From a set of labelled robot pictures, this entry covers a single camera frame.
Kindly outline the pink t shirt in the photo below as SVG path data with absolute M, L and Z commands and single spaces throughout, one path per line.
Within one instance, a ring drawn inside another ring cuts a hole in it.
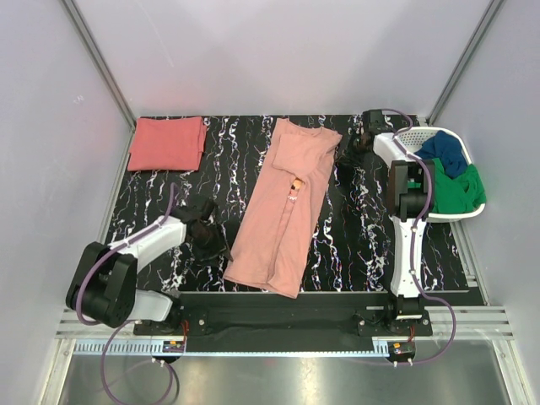
M 279 118 L 224 279 L 296 298 L 341 134 Z

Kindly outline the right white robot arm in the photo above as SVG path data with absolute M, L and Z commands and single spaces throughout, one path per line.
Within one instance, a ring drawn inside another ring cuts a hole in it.
M 394 109 L 372 109 L 360 117 L 360 129 L 348 142 L 341 167 L 359 165 L 364 154 L 382 159 L 388 170 L 386 207 L 395 231 L 394 270 L 390 283 L 396 299 L 421 295 L 417 271 L 421 266 L 424 235 L 435 194 L 434 165 L 418 156 L 421 142 L 413 143 L 413 118 Z

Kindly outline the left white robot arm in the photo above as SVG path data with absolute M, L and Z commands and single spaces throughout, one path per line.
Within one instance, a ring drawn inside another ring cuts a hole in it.
M 66 294 L 67 308 L 87 326 L 118 328 L 127 321 L 151 321 L 162 333 L 176 332 L 182 314 L 169 295 L 137 287 L 138 273 L 172 248 L 188 244 L 196 262 L 204 265 L 230 249 L 213 221 L 214 200 L 196 197 L 190 204 L 170 203 L 154 222 L 108 245 L 88 244 Z

